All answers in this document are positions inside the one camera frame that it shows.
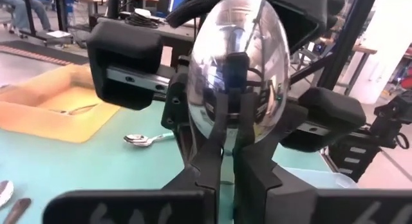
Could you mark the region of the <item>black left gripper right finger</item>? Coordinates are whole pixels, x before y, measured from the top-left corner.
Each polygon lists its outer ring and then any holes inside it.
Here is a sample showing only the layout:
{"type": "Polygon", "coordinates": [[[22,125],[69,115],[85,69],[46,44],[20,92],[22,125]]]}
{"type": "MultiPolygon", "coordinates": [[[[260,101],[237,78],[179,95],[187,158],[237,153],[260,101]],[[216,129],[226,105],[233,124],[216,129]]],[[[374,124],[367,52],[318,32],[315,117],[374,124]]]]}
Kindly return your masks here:
{"type": "MultiPolygon", "coordinates": [[[[287,102],[278,109],[281,118],[287,102]]],[[[234,224],[315,224],[317,192],[272,159],[277,144],[257,140],[253,100],[241,103],[240,136],[233,151],[234,224]]]]}

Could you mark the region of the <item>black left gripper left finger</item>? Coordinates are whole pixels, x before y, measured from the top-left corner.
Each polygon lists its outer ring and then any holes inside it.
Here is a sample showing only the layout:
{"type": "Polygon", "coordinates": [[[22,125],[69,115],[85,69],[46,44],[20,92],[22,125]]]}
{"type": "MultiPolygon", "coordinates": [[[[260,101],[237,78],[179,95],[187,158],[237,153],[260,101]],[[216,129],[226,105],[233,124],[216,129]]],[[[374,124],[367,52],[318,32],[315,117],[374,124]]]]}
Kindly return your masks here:
{"type": "Polygon", "coordinates": [[[174,203],[173,223],[218,224],[222,149],[225,143],[225,95],[217,94],[214,121],[204,121],[199,106],[189,108],[189,126],[175,132],[184,169],[163,190],[190,198],[191,204],[174,203]]]}

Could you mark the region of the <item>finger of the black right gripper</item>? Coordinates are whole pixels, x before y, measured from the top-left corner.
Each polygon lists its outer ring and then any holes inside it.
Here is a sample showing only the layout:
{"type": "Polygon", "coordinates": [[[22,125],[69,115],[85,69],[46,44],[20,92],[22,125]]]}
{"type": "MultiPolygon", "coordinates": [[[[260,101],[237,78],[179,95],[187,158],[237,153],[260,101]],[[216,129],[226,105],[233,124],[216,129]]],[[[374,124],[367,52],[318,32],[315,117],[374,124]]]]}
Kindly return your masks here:
{"type": "Polygon", "coordinates": [[[175,73],[169,81],[161,120],[161,125],[173,132],[184,165],[192,161],[206,140],[194,124],[188,109],[186,87],[189,61],[188,56],[179,56],[175,73]]]}
{"type": "Polygon", "coordinates": [[[267,136],[268,143],[279,143],[304,123],[307,116],[307,108],[293,102],[287,102],[281,118],[267,136]]]}

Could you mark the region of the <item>teal handled spoon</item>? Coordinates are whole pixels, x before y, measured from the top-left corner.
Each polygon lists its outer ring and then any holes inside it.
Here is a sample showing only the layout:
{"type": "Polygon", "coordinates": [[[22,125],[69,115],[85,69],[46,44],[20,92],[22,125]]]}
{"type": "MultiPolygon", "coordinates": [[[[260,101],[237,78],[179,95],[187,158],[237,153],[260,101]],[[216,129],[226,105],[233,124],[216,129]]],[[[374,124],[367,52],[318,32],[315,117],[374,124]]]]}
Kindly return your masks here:
{"type": "Polygon", "coordinates": [[[223,133],[225,161],[279,122],[289,56],[284,26],[267,0],[221,0],[208,14],[191,53],[187,104],[204,136],[223,133]]]}
{"type": "Polygon", "coordinates": [[[126,135],[123,137],[126,143],[129,143],[135,147],[149,147],[154,142],[167,140],[171,138],[174,138],[173,133],[164,133],[164,134],[154,136],[151,138],[144,136],[144,135],[138,135],[138,134],[130,134],[130,135],[126,135]]]}

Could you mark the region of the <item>black stand pole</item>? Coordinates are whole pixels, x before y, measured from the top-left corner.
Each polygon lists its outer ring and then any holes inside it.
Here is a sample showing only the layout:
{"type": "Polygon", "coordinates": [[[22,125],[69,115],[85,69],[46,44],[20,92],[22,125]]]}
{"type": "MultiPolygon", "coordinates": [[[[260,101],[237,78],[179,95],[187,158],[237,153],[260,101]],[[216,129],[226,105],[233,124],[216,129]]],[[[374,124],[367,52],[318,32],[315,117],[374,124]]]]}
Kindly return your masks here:
{"type": "Polygon", "coordinates": [[[119,1],[120,0],[108,0],[107,1],[107,18],[117,19],[119,13],[119,1]]]}

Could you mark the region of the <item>white sheet on stand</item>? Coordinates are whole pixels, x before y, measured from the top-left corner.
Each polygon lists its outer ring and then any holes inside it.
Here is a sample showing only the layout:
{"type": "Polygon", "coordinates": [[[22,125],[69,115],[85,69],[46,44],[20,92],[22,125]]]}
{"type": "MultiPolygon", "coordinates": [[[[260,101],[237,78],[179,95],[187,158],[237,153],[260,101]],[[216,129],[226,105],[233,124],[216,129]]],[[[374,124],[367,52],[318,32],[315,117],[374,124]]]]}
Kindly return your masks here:
{"type": "Polygon", "coordinates": [[[56,31],[52,31],[52,32],[47,32],[46,33],[49,36],[52,36],[54,38],[63,38],[63,37],[69,37],[71,34],[68,32],[64,32],[61,30],[56,30],[56,31]]]}

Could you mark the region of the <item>black floor mat red-striped edge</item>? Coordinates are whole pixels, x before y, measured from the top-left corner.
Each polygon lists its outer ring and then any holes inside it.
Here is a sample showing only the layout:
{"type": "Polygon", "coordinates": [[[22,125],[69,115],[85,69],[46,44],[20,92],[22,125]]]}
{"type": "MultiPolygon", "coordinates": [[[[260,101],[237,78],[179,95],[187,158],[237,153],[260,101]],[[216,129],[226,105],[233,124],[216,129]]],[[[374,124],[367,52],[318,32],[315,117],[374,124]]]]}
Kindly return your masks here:
{"type": "Polygon", "coordinates": [[[87,57],[56,50],[45,46],[39,46],[25,41],[5,41],[0,42],[0,52],[12,55],[49,62],[60,66],[69,64],[83,65],[88,64],[87,57]]]}

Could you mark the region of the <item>wooden side table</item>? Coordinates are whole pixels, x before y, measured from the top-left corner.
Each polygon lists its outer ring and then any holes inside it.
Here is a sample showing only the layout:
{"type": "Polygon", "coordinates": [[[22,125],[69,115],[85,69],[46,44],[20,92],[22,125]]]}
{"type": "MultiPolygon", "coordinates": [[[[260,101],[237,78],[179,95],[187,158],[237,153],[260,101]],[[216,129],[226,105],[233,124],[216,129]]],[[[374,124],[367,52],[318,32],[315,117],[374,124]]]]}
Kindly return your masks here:
{"type": "MultiPolygon", "coordinates": [[[[316,71],[314,73],[314,77],[312,79],[311,82],[311,86],[316,86],[325,67],[327,67],[330,62],[332,61],[332,55],[333,55],[333,47],[335,46],[335,43],[332,39],[327,39],[324,37],[320,37],[317,41],[318,43],[324,44],[326,46],[325,50],[323,51],[323,53],[318,57],[317,60],[321,61],[321,68],[320,70],[316,71]]],[[[340,86],[342,88],[345,89],[344,94],[345,95],[349,95],[350,92],[353,89],[353,86],[355,85],[359,75],[361,74],[361,71],[365,65],[365,63],[367,62],[368,58],[370,55],[374,55],[376,54],[376,50],[373,50],[371,48],[367,48],[365,46],[362,46],[360,44],[355,44],[352,48],[352,51],[354,52],[360,52],[362,53],[362,57],[360,58],[360,61],[355,69],[355,71],[353,72],[353,75],[351,76],[351,79],[349,81],[349,83],[344,84],[344,83],[340,83],[340,82],[336,82],[336,86],[340,86]]]]}

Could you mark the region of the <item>black stand beam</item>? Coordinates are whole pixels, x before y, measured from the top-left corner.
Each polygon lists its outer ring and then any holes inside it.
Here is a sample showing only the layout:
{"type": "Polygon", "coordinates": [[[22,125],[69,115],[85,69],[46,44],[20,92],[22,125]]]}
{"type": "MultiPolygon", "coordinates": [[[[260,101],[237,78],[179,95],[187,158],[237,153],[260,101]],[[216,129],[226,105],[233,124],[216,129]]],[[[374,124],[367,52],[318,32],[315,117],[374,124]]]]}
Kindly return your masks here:
{"type": "Polygon", "coordinates": [[[317,86],[333,90],[375,0],[353,0],[345,24],[317,86]]]}

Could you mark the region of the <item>green table mat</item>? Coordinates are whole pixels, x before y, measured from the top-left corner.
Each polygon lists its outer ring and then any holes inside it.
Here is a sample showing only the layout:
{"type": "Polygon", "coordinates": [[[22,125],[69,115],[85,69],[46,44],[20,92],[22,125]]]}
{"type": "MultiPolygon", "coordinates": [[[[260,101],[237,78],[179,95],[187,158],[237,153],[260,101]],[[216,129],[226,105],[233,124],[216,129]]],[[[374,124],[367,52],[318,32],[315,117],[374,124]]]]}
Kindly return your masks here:
{"type": "Polygon", "coordinates": [[[120,109],[83,144],[0,130],[0,181],[14,183],[12,203],[25,197],[32,201],[18,224],[41,224],[43,208],[66,191],[163,187],[183,169],[176,143],[135,149],[123,141],[130,133],[166,133],[160,124],[163,108],[153,102],[141,111],[120,109]]]}

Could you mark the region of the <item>black floor stand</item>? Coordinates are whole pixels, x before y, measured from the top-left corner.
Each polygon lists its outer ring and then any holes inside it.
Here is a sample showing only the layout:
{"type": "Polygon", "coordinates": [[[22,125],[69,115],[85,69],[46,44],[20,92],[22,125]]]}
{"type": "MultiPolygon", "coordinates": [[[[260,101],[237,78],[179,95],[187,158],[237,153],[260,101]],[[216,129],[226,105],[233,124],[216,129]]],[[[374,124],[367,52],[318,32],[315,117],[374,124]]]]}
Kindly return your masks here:
{"type": "MultiPolygon", "coordinates": [[[[59,30],[68,32],[68,20],[66,15],[66,4],[64,0],[54,0],[55,1],[55,9],[57,12],[57,21],[59,25],[59,30]]],[[[45,32],[37,32],[33,23],[33,16],[32,16],[32,8],[30,5],[30,0],[25,0],[26,3],[26,11],[28,14],[28,19],[30,23],[29,30],[19,30],[19,36],[24,39],[26,37],[33,37],[35,39],[41,40],[45,46],[49,44],[58,44],[63,46],[65,44],[72,44],[74,38],[72,34],[69,37],[63,38],[54,38],[52,36],[47,35],[45,32]]]]}

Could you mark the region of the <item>person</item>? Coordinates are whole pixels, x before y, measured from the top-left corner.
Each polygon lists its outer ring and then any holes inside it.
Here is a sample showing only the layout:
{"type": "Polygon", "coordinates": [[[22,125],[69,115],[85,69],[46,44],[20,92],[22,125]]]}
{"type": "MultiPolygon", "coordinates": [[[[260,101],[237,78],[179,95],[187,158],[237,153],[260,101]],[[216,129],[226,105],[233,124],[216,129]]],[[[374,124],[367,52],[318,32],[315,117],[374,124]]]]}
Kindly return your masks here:
{"type": "MultiPolygon", "coordinates": [[[[9,4],[14,7],[14,26],[17,29],[30,29],[25,0],[0,0],[0,2],[9,4]]],[[[30,5],[32,10],[40,19],[43,30],[50,31],[52,29],[51,24],[43,4],[39,0],[30,0],[30,5]]]]}

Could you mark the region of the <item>orange plastic bin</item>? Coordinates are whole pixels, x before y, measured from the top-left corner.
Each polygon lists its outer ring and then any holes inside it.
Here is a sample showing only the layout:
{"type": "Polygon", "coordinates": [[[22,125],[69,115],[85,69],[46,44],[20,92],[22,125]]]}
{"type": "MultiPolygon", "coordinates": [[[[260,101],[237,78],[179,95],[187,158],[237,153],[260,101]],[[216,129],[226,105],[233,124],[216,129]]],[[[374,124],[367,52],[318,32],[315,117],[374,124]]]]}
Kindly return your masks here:
{"type": "Polygon", "coordinates": [[[63,142],[88,141],[120,108],[97,97],[87,65],[70,64],[0,89],[0,129],[63,142]],[[97,104],[80,115],[72,110],[97,104]]]}

